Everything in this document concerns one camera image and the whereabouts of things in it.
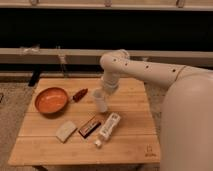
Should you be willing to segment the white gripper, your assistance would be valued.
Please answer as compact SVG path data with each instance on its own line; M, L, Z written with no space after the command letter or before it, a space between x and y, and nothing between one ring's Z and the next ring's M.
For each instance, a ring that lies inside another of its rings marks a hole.
M101 87L103 91L107 94L113 94L118 89L118 84L109 84L104 79L101 79Z

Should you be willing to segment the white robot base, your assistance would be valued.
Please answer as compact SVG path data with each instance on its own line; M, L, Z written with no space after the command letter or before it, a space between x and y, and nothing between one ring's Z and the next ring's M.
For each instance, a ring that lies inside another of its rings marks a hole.
M160 171L213 171L213 76L176 81L161 116Z

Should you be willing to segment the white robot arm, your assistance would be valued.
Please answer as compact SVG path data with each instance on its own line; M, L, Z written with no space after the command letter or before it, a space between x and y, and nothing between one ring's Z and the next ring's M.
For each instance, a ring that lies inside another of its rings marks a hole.
M183 77L210 73L210 70L187 65L131 60L124 49L104 53L100 58L100 65L104 70L101 87L107 94L113 94L118 89L122 74L169 88Z

